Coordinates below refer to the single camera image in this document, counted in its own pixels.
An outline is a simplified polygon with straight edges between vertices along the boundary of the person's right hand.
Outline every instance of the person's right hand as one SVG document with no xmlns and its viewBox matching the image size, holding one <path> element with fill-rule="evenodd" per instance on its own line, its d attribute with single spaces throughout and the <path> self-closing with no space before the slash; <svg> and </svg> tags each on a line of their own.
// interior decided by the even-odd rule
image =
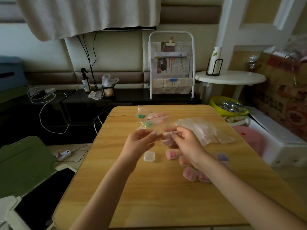
<svg viewBox="0 0 307 230">
<path fill-rule="evenodd" d="M 166 128 L 165 132 L 170 132 L 171 138 L 176 142 L 177 145 L 170 145 L 170 148 L 179 148 L 182 153 L 190 160 L 194 167 L 199 169 L 198 161 L 201 156 L 206 154 L 204 147 L 201 145 L 196 135 L 192 130 L 185 127 L 174 126 Z"/>
</svg>

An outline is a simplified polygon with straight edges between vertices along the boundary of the wood grain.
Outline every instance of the wood grain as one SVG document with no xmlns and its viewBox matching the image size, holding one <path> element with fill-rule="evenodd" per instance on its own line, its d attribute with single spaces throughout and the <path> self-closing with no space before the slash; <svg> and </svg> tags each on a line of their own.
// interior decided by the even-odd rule
<svg viewBox="0 0 307 230">
<path fill-rule="evenodd" d="M 171 121 L 202 117 L 232 136 L 234 143 L 209 144 L 209 153 L 223 151 L 232 170 L 243 180 L 307 220 L 302 200 L 260 158 L 248 144 L 207 105 L 148 106 L 166 112 Z M 117 159 L 129 133 L 139 126 L 137 106 L 115 107 L 59 203 L 54 223 L 68 229 L 90 200 L 102 178 Z M 178 160 L 166 159 L 166 146 L 157 143 L 155 162 L 140 158 L 129 177 L 110 227 L 169 227 L 247 224 L 247 221 L 223 197 L 213 184 L 189 182 Z"/>
</svg>

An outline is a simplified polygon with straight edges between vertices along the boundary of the beige cloth cover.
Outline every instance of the beige cloth cover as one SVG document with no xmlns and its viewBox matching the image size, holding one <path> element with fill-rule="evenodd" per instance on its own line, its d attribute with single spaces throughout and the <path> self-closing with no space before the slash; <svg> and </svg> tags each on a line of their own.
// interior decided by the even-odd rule
<svg viewBox="0 0 307 230">
<path fill-rule="evenodd" d="M 40 41 L 107 27 L 159 25 L 161 0 L 16 0 Z"/>
</svg>

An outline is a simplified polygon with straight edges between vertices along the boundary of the pink stool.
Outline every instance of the pink stool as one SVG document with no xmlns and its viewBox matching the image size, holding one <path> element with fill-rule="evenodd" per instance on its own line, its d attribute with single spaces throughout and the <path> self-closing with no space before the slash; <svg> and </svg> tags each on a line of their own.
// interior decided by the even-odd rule
<svg viewBox="0 0 307 230">
<path fill-rule="evenodd" d="M 262 135 L 249 127 L 234 126 L 232 127 L 247 143 L 251 148 L 259 155 L 262 156 Z"/>
</svg>

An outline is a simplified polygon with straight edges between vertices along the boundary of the tile floor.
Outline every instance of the tile floor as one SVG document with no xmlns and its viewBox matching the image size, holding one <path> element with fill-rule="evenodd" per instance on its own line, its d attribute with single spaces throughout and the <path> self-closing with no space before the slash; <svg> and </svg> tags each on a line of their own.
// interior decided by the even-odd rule
<svg viewBox="0 0 307 230">
<path fill-rule="evenodd" d="M 74 162 L 60 162 L 58 165 L 69 164 L 75 169 L 79 169 L 83 159 L 86 156 L 87 151 L 91 145 L 88 144 L 71 144 L 71 145 L 53 145 L 48 146 L 52 154 L 56 155 L 58 150 L 60 152 L 64 150 L 73 150 L 80 148 L 78 151 L 72 154 L 69 158 L 64 161 Z M 282 167 L 274 168 L 274 171 L 303 199 L 307 205 L 307 167 Z M 179 228 L 169 228 L 171 230 L 179 230 Z M 214 228 L 185 228 L 185 230 L 252 230 L 251 226 L 225 226 L 225 227 L 214 227 Z M 3 225 L 0 230 L 7 230 L 7 226 Z"/>
</svg>

